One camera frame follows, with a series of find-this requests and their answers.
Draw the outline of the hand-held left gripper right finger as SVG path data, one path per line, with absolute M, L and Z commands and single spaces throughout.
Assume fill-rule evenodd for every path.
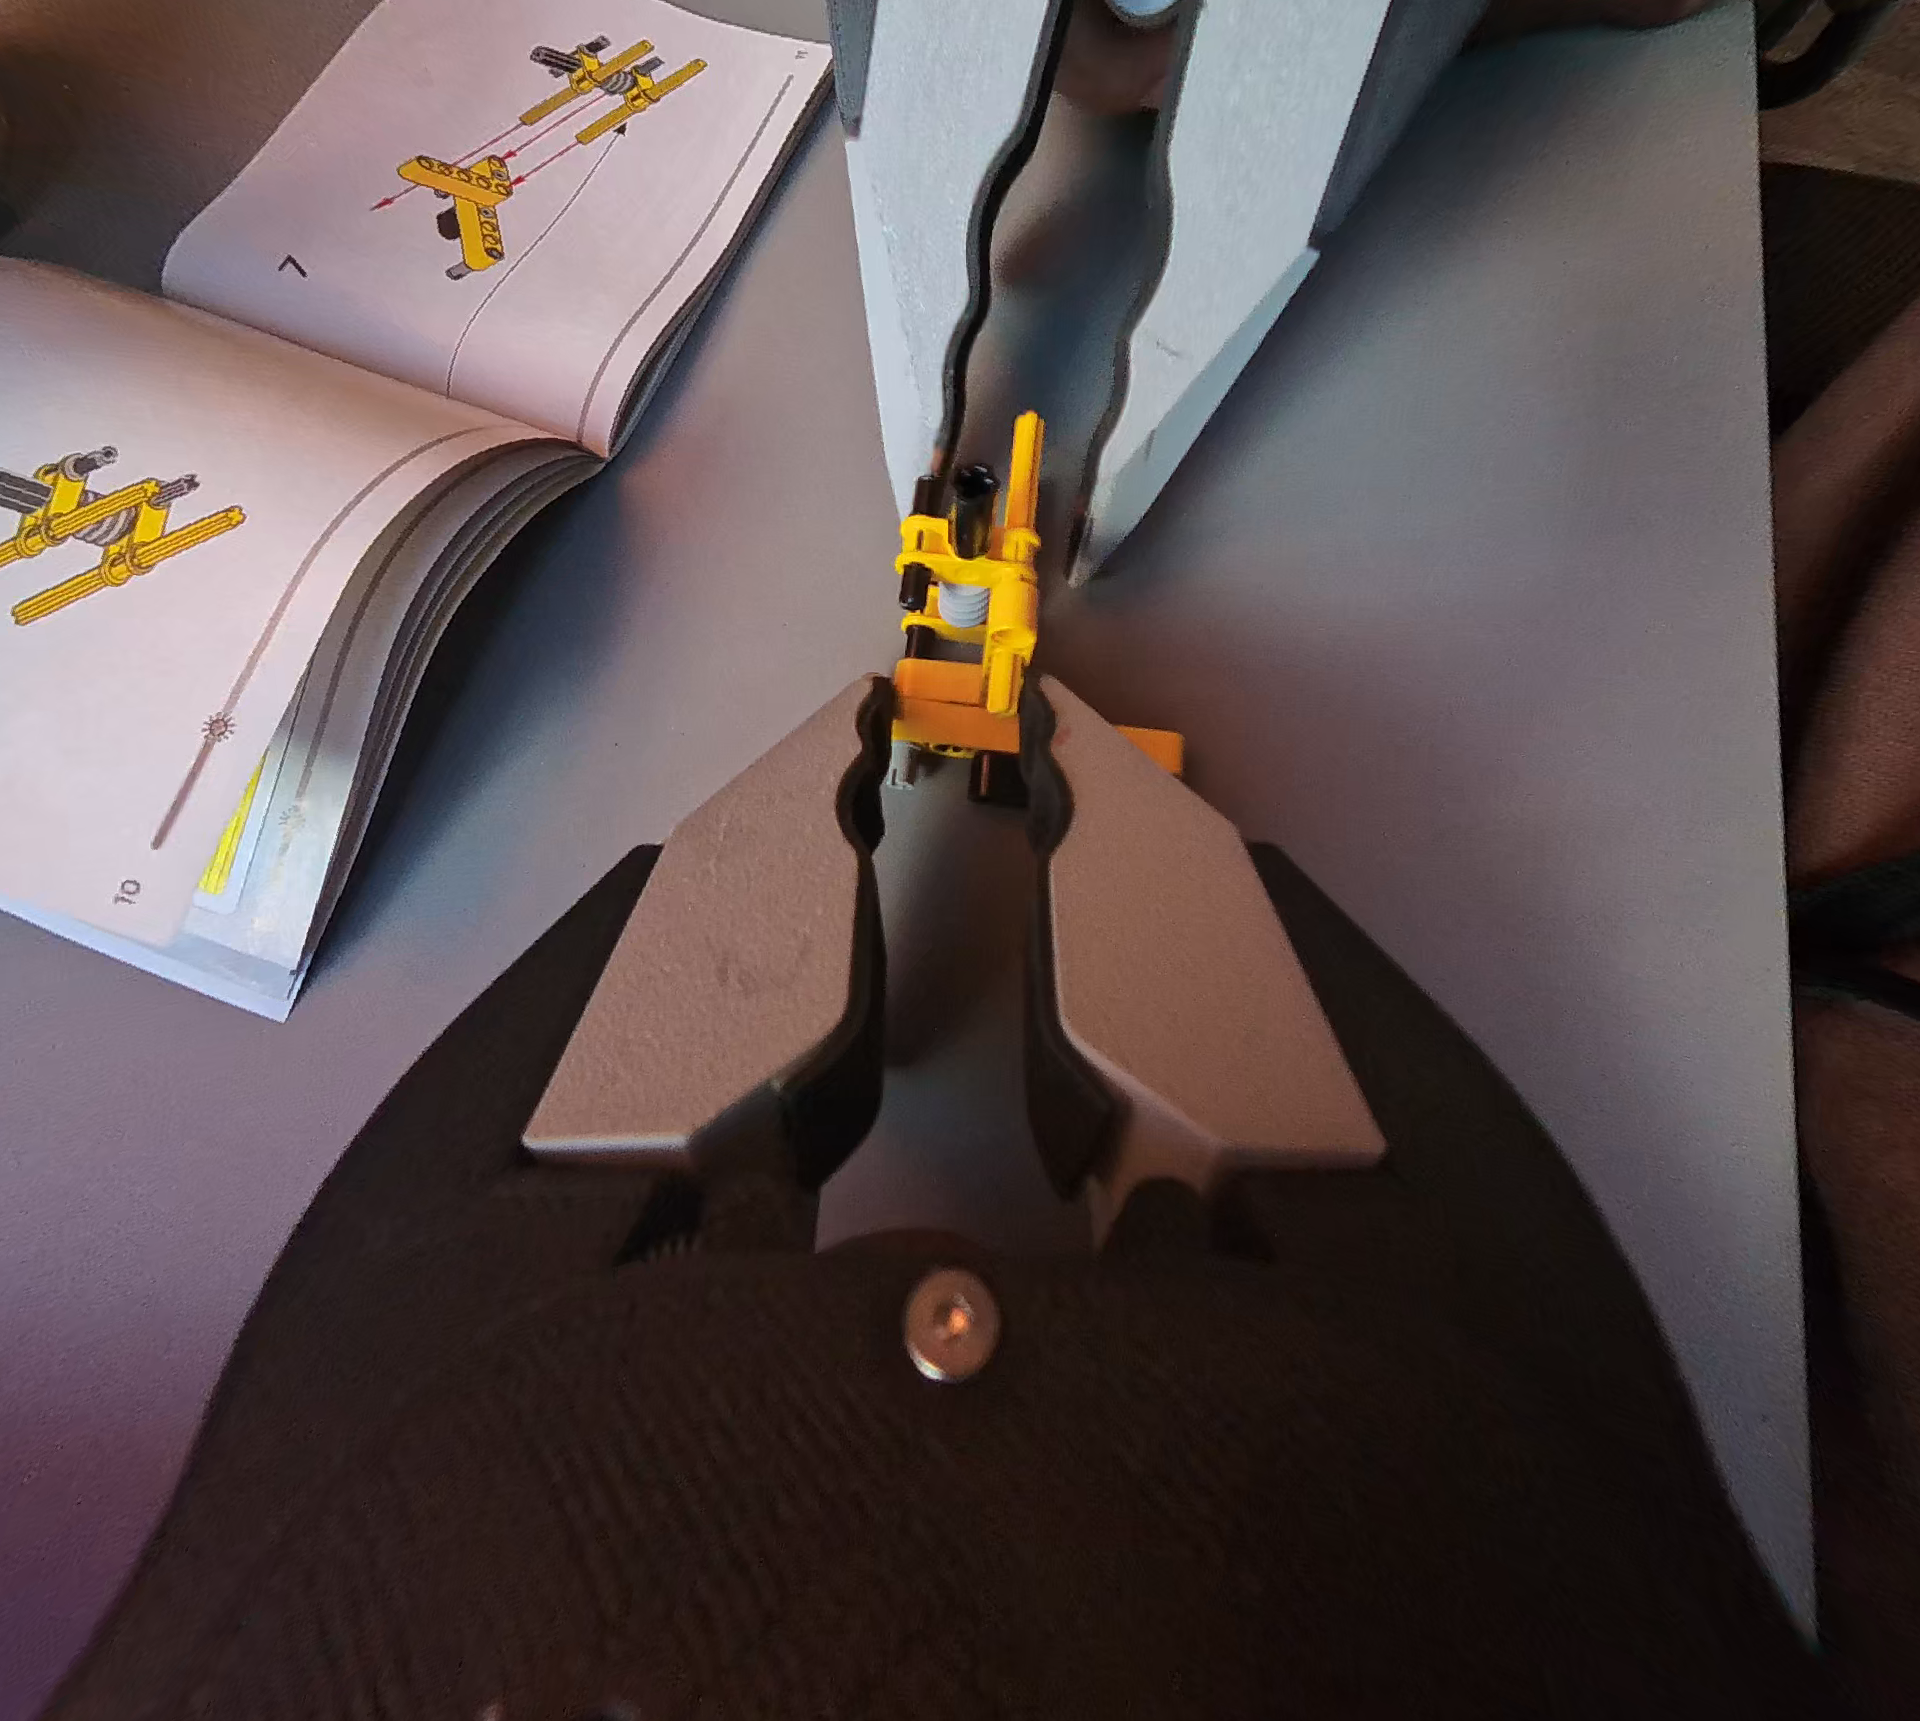
M 1237 826 L 1055 678 L 1022 699 L 1027 1113 L 1064 1197 L 1375 1168 L 1385 1140 Z

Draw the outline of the yellow lego beam with pins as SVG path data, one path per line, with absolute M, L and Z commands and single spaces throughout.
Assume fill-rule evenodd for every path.
M 1027 673 L 1017 710 L 1001 716 L 987 706 L 981 663 L 904 657 L 893 669 L 893 699 L 893 743 L 968 761 L 978 803 L 1063 817 L 1072 799 L 1113 782 L 1123 792 L 1145 782 L 1188 788 L 1177 732 L 1111 723 L 1055 677 Z

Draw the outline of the yellow lego axle assembly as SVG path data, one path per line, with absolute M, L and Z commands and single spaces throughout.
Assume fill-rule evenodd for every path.
M 948 662 L 977 682 L 977 706 L 1011 719 L 1038 642 L 1040 537 L 1037 505 L 1044 420 L 1013 422 L 1010 469 L 970 465 L 945 484 L 922 477 L 900 524 L 900 605 L 906 655 L 925 662 L 936 645 L 970 647 L 975 663 Z

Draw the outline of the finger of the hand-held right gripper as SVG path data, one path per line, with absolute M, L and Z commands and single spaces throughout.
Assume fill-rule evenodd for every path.
M 1034 125 L 1060 10 L 1063 0 L 877 0 L 847 162 L 895 489 L 934 474 L 959 438 L 994 186 Z
M 1092 438 L 1067 581 L 1116 554 L 1317 264 L 1391 0 L 1194 0 L 1149 154 L 1157 235 Z

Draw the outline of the open lego instruction booklet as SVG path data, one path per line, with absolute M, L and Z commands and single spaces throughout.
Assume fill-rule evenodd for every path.
M 289 1014 L 450 614 L 829 73 L 660 0 L 379 0 L 158 295 L 4 260 L 6 916 Z

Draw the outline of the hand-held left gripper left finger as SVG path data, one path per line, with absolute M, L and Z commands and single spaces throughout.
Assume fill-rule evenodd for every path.
M 671 832 L 522 1145 L 821 1187 L 884 1094 L 888 682 L 859 677 Z

